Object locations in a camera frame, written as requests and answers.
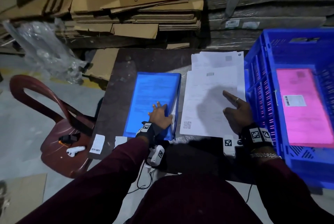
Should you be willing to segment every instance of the white camera device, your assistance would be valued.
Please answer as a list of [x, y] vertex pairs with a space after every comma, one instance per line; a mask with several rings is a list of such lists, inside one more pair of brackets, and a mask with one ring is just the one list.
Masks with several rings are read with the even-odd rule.
[[155, 148], [150, 148], [150, 154], [148, 155], [147, 163], [152, 167], [159, 166], [164, 154], [165, 149], [161, 145], [155, 146]]
[[225, 135], [223, 137], [223, 151], [224, 155], [236, 157], [236, 147], [243, 147], [240, 139], [234, 139], [232, 135]]
[[66, 153], [70, 157], [74, 157], [78, 152], [84, 151], [86, 149], [85, 146], [75, 146], [75, 147], [70, 147], [66, 150]]

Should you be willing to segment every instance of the person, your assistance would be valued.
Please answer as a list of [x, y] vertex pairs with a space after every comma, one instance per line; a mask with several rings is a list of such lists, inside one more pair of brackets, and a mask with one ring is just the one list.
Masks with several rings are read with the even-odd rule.
[[[224, 91], [223, 95], [237, 104], [237, 109], [224, 110], [233, 130], [242, 135], [247, 134], [249, 128], [256, 129], [249, 104], [228, 92]], [[165, 117], [165, 108], [158, 102], [149, 113], [149, 123], [161, 130], [172, 122], [171, 117]], [[117, 146], [108, 157], [18, 223], [114, 222], [142, 162], [148, 157], [152, 131], [137, 135]], [[246, 138], [242, 138], [244, 147], [257, 156], [252, 158], [257, 188], [274, 224], [334, 223], [334, 216], [315, 203], [307, 185], [276, 155], [272, 146], [260, 142], [260, 147], [252, 149], [254, 142], [246, 142]], [[261, 221], [227, 181], [214, 175], [181, 174], [154, 182], [127, 223], [245, 224]]]

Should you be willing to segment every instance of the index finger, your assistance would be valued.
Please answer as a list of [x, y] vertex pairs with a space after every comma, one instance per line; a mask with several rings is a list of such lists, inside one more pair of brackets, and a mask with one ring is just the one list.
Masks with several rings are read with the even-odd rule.
[[233, 105], [236, 105], [237, 107], [240, 107], [246, 103], [244, 100], [236, 97], [235, 95], [232, 95], [226, 90], [223, 90], [223, 96], [226, 97]]

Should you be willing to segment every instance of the blue plastic crate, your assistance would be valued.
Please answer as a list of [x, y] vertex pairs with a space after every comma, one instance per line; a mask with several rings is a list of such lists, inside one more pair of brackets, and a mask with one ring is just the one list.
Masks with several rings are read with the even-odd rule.
[[308, 185], [334, 189], [334, 149], [290, 146], [276, 70], [311, 68], [334, 126], [334, 29], [264, 30], [245, 57], [246, 99], [277, 153]]

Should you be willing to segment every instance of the pink folder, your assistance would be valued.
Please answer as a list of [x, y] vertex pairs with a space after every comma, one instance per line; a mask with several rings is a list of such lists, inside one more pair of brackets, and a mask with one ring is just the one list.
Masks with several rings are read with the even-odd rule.
[[278, 69], [284, 117], [292, 146], [334, 148], [334, 134], [311, 69]]

